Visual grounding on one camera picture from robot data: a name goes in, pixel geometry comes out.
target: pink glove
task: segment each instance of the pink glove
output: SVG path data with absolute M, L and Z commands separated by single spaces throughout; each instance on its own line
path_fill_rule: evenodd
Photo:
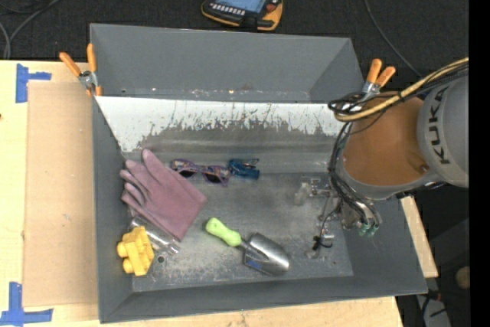
M 187 179 L 165 167 L 149 150 L 143 163 L 128 160 L 120 176 L 126 180 L 121 199 L 135 212 L 182 240 L 206 204 L 206 197 Z

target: gray metal bin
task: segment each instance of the gray metal bin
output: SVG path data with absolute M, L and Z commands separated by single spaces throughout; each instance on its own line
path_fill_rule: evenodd
M 295 206 L 292 198 L 302 178 L 328 181 L 325 163 L 337 128 L 325 104 L 363 85 L 350 39 L 92 24 L 90 42 L 104 92 L 93 99 L 101 322 L 426 292 L 398 200 L 378 203 L 384 222 L 374 237 L 332 223 L 334 246 L 317 259 L 305 256 L 323 200 Z M 163 121 L 172 106 L 180 108 L 173 112 L 177 121 Z M 230 108 L 240 118 L 226 119 L 227 126 L 183 126 L 198 111 L 221 110 L 223 120 Z M 129 223 L 119 170 L 143 148 L 163 162 L 259 158 L 261 176 L 226 188 L 197 181 L 208 203 L 180 252 L 137 277 L 124 273 L 116 254 Z M 288 273 L 247 269 L 238 250 L 204 231 L 211 216 L 245 237 L 259 231 L 281 243 L 291 256 Z

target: yellow toy block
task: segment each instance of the yellow toy block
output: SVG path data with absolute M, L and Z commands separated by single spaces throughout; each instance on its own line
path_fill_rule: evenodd
M 117 254 L 125 258 L 122 268 L 128 274 L 145 275 L 152 264 L 155 254 L 144 226 L 135 227 L 122 236 L 117 244 Z

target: lime green trowel handle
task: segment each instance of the lime green trowel handle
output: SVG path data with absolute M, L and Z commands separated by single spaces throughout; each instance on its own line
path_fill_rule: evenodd
M 240 244 L 242 244 L 242 237 L 240 236 L 240 233 L 232 231 L 217 218 L 211 218 L 207 222 L 206 231 L 216 237 L 219 237 L 230 247 L 238 247 Z

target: sunglasses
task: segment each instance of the sunglasses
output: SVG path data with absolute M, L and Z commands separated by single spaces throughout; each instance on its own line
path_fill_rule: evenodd
M 204 180 L 213 184 L 227 186 L 231 172 L 228 168 L 218 165 L 197 165 L 187 159 L 174 159 L 170 168 L 185 178 L 191 178 L 196 173 L 201 173 Z

